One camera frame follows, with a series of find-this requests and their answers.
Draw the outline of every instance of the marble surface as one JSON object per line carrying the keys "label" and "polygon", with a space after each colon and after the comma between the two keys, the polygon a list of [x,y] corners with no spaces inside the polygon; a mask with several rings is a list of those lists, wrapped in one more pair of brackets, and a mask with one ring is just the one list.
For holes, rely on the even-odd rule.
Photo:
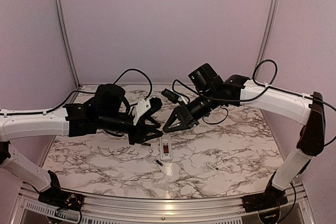
{"label": "marble surface", "polygon": [[[123,86],[132,103],[143,98],[148,86]],[[151,97],[160,97],[162,109],[154,114],[162,125],[176,106],[160,93],[167,86],[154,86]],[[86,86],[94,91],[97,86]],[[190,97],[190,92],[178,88]],[[76,102],[90,95],[79,94]],[[225,116],[220,108],[209,122]],[[160,166],[159,140],[151,147],[128,145],[127,136],[116,138],[99,131],[82,137],[57,137],[44,163],[58,175],[63,188],[100,195],[135,198],[206,198],[253,193],[265,189],[282,158],[259,110],[229,107],[228,118],[219,125],[200,124],[170,134],[173,160]],[[214,163],[219,171],[210,169]]]}

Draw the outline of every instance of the vent grille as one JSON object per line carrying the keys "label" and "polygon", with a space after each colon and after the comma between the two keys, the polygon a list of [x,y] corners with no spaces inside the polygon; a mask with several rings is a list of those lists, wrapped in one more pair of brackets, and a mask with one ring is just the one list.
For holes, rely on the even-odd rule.
{"label": "vent grille", "polygon": [[[46,215],[49,217],[58,217],[59,219],[67,220],[66,215],[61,214],[61,213],[55,214],[56,208],[52,208],[50,206],[47,206],[39,202],[27,201],[26,209],[39,213],[41,215]],[[83,218],[80,224],[144,224],[144,222],[108,220],[108,219],[103,219],[103,218],[85,216],[85,213],[83,213]],[[237,218],[218,220],[218,221],[193,222],[192,224],[243,224],[243,221],[241,217],[237,217]]]}

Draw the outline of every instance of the purple wall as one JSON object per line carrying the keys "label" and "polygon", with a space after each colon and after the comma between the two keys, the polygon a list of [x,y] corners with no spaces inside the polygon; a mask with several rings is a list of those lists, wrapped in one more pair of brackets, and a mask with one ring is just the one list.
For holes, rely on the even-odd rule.
{"label": "purple wall", "polygon": [[[6,109],[55,106],[74,88],[54,0],[0,0],[0,101]],[[39,163],[50,137],[16,140]],[[8,223],[21,181],[0,169],[0,222]]]}
{"label": "purple wall", "polygon": [[[267,58],[279,65],[275,85],[288,90],[312,93],[336,105],[336,0],[280,0]],[[264,68],[264,73],[271,72]],[[260,80],[266,80],[264,74]],[[336,113],[326,108],[327,139],[336,134]],[[267,113],[266,119],[287,156],[294,148],[300,126]],[[303,176],[318,224],[335,223],[336,143],[328,146]]]}
{"label": "purple wall", "polygon": [[[81,83],[126,68],[156,83],[186,80],[204,62],[223,78],[251,75],[270,0],[62,0]],[[145,82],[128,74],[125,82]]]}

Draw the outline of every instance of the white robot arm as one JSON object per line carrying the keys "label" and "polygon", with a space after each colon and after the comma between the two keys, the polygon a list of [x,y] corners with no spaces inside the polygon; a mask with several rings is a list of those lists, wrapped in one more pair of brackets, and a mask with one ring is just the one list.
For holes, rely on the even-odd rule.
{"label": "white robot arm", "polygon": [[[32,185],[41,202],[80,210],[82,195],[62,191],[56,174],[28,160],[10,141],[41,135],[83,136],[95,134],[97,129],[127,133],[130,144],[162,136],[158,130],[161,125],[151,117],[161,108],[161,100],[140,101],[131,111],[124,95],[120,86],[104,84],[98,86],[94,97],[84,104],[66,104],[63,108],[35,111],[0,110],[0,168]],[[119,112],[122,102],[126,112]]]}
{"label": "white robot arm", "polygon": [[174,83],[179,82],[198,95],[193,101],[181,102],[172,91],[162,92],[171,102],[179,103],[163,127],[164,132],[191,129],[199,124],[199,119],[209,115],[220,105],[250,106],[283,115],[303,125],[296,147],[272,176],[265,192],[243,197],[246,212],[286,204],[288,202],[285,196],[286,188],[324,148],[326,123],[323,104],[327,103],[323,101],[322,95],[318,92],[314,92],[313,95],[298,94],[261,84],[240,75],[233,75],[223,81],[207,63],[188,76],[194,83],[196,91],[178,80],[173,82],[173,90]]}

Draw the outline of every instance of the aluminum frame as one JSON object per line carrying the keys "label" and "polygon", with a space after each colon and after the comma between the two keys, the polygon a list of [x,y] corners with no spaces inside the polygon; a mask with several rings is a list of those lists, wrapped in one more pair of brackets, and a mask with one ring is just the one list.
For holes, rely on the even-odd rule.
{"label": "aluminum frame", "polygon": [[[265,27],[265,32],[264,32],[264,36],[262,38],[262,42],[261,42],[261,45],[260,45],[260,48],[259,48],[259,54],[258,54],[258,58],[257,58],[255,67],[257,67],[257,65],[262,60],[265,59],[267,47],[268,47],[268,44],[269,44],[269,38],[270,38],[270,35],[271,35],[271,32],[272,32],[272,29],[274,27],[276,15],[277,15],[278,5],[279,5],[279,0],[271,0],[271,4],[270,4],[270,7],[269,7],[269,12],[268,12],[267,23],[266,23],[266,27]],[[261,68],[259,68],[256,72],[256,78],[260,74],[260,69]]]}
{"label": "aluminum frame", "polygon": [[[305,224],[315,224],[302,184],[295,185],[297,203],[303,208]],[[227,196],[205,199],[138,199],[82,193],[85,196],[82,214],[83,219],[114,220],[119,223],[218,223],[227,219],[254,215],[245,213],[242,197]],[[291,206],[294,200],[292,188],[286,190],[288,203],[281,207]],[[28,184],[23,184],[16,200],[10,224],[21,223],[26,204],[41,204],[38,194]]]}
{"label": "aluminum frame", "polygon": [[55,5],[56,5],[58,25],[59,25],[60,32],[61,32],[62,42],[63,42],[63,46],[64,46],[64,49],[65,49],[65,53],[66,53],[66,57],[67,57],[72,81],[74,82],[74,85],[76,86],[76,88],[79,88],[80,87],[80,82],[79,82],[79,78],[78,78],[78,75],[77,75],[77,72],[76,72],[75,62],[74,62],[74,59],[72,57],[72,52],[71,52],[69,38],[68,38],[68,34],[67,34],[67,29],[66,29],[66,24],[65,24],[65,20],[64,20],[61,0],[55,0]]}

